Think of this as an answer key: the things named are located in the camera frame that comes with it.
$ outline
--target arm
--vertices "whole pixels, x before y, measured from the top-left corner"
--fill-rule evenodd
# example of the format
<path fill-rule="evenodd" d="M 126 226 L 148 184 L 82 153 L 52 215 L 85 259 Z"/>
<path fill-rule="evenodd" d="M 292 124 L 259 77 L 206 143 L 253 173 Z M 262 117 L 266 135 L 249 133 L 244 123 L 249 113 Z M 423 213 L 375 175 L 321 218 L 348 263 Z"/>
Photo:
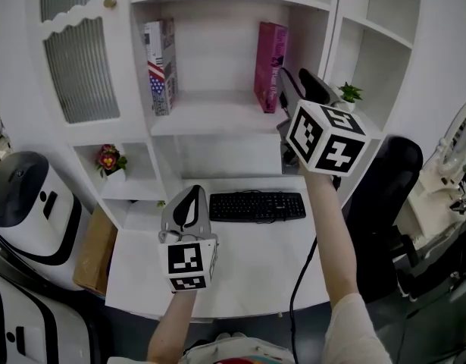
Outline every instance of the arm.
<path fill-rule="evenodd" d="M 174 294 L 149 343 L 147 361 L 177 364 L 182 357 L 197 291 Z"/>
<path fill-rule="evenodd" d="M 358 292 L 354 246 L 330 176 L 310 173 L 303 166 L 302 173 L 314 214 L 325 286 L 333 309 L 347 294 Z"/>

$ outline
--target white cabinet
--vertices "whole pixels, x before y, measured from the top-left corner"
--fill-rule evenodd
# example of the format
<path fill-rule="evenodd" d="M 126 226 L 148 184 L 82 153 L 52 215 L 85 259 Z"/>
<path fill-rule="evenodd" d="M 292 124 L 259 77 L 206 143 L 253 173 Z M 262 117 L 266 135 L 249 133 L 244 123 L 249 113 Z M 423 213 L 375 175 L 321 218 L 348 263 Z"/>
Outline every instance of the white cabinet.
<path fill-rule="evenodd" d="M 360 86 L 355 112 L 373 141 L 342 181 L 344 203 L 383 141 L 414 52 L 420 0 L 26 0 L 33 69 L 45 106 L 93 195 L 119 228 L 159 222 L 157 201 L 187 179 L 281 177 L 281 110 L 252 92 L 260 21 L 289 28 L 285 66 Z M 175 22 L 179 95 L 155 117 L 144 23 Z M 95 171 L 101 144 L 129 157 L 127 180 Z"/>

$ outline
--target white cube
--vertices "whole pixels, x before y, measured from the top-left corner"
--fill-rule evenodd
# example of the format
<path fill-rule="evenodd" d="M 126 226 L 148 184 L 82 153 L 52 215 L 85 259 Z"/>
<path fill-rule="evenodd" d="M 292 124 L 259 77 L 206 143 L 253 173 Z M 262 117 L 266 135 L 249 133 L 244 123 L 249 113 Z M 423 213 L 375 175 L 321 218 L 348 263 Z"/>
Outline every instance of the white cube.
<path fill-rule="evenodd" d="M 172 291 L 211 286 L 217 260 L 217 241 L 200 240 L 159 244 L 161 268 Z"/>
<path fill-rule="evenodd" d="M 357 115 L 305 100 L 286 139 L 309 171 L 340 177 L 354 171 L 371 140 Z"/>

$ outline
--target cardboard box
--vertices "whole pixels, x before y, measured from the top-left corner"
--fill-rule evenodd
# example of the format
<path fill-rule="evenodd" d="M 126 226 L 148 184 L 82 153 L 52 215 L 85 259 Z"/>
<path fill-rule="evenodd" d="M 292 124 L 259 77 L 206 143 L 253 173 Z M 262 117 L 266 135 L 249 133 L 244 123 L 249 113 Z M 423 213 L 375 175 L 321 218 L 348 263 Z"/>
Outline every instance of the cardboard box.
<path fill-rule="evenodd" d="M 83 245 L 81 246 L 73 281 L 99 297 L 105 297 L 108 285 L 108 266 L 117 239 L 117 228 L 100 205 L 89 220 Z"/>
<path fill-rule="evenodd" d="M 264 113 L 274 113 L 277 108 L 278 70 L 283 66 L 287 39 L 288 28 L 260 23 L 254 91 Z"/>
<path fill-rule="evenodd" d="M 174 19 L 152 21 L 144 30 L 152 108 L 157 116 L 168 115 L 178 90 Z"/>

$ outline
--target book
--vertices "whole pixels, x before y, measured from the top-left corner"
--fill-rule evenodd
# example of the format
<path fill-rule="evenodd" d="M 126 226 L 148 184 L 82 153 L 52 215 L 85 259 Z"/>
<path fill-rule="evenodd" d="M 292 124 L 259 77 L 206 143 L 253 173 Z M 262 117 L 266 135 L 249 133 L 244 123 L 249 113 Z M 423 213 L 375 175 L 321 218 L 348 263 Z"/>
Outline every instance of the book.
<path fill-rule="evenodd" d="M 260 22 L 254 91 L 264 113 L 274 113 L 277 108 L 278 70 L 283 66 L 287 40 L 287 27 Z"/>
<path fill-rule="evenodd" d="M 178 90 L 174 19 L 146 23 L 144 32 L 153 98 L 152 109 L 157 116 L 168 115 Z"/>

